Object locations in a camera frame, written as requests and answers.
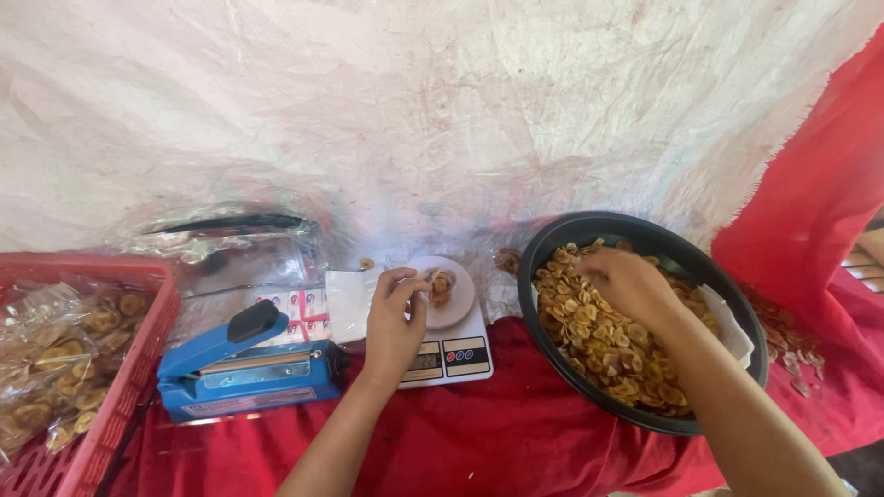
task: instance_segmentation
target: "white scale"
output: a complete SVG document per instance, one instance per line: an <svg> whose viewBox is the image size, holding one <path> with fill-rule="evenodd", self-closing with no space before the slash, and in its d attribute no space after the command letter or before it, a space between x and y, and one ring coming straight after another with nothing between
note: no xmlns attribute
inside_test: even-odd
<svg viewBox="0 0 884 497"><path fill-rule="evenodd" d="M488 333L476 289L460 264L440 256L418 257L406 264L418 273L438 267L454 271L451 301L427 309L427 335L399 388L444 385L487 379L494 373Z"/></svg>

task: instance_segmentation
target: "person's left hand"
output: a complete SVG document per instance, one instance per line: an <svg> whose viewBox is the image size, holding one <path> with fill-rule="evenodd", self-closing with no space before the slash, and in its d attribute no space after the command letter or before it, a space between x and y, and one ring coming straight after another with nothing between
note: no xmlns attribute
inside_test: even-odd
<svg viewBox="0 0 884 497"><path fill-rule="evenodd" d="M411 367L427 333L427 304L418 292L429 292L430 283L414 279L416 275L407 267L381 273L371 301L362 374L390 394ZM405 319L406 312L410 319Z"/></svg>

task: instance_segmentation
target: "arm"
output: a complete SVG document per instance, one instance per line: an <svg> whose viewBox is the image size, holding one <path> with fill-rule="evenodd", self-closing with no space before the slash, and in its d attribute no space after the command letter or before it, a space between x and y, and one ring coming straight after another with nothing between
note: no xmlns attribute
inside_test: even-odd
<svg viewBox="0 0 884 497"><path fill-rule="evenodd" d="M658 338L734 495L848 495L817 448L684 307L656 268L635 254L605 248L584 259L578 271L613 307Z"/></svg>
<svg viewBox="0 0 884 497"><path fill-rule="evenodd" d="M277 497L346 496L353 491L377 417L415 360L426 334L427 308L417 293L429 291L430 284L405 279L416 274L413 269L399 268L384 272L377 280L366 332L365 366L277 490ZM410 320L405 319L407 310Z"/></svg>

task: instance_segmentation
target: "red tablecloth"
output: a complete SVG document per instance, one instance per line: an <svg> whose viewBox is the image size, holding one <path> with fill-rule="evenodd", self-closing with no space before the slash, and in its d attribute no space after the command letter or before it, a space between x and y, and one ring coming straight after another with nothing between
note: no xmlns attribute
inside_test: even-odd
<svg viewBox="0 0 884 497"><path fill-rule="evenodd" d="M826 381L805 399L772 366L767 392L826 455L884 438L884 297L839 268L884 202L884 34L836 73L740 218L713 244L735 279L821 338ZM357 495L682 496L722 483L705 440L639 430L553 370L524 323L489 327L492 378L398 392ZM805 371L812 378L811 371ZM271 495L336 401L174 427L154 406L115 493Z"/></svg>

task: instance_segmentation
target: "white plate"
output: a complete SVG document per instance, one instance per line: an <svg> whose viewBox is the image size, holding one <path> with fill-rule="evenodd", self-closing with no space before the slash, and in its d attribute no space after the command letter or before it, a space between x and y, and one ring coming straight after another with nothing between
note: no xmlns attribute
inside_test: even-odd
<svg viewBox="0 0 884 497"><path fill-rule="evenodd" d="M451 300L447 304L438 309L427 305L427 328L437 330L439 328L447 328L454 325L464 316L467 315L469 309L473 307L473 300L476 299L476 287L473 286L473 279L469 276L467 270L455 261L440 257L426 256L405 264L405 267L417 269L418 276L422 272L438 267L439 269L448 269L454 271L457 280L454 282L454 288L451 291Z"/></svg>

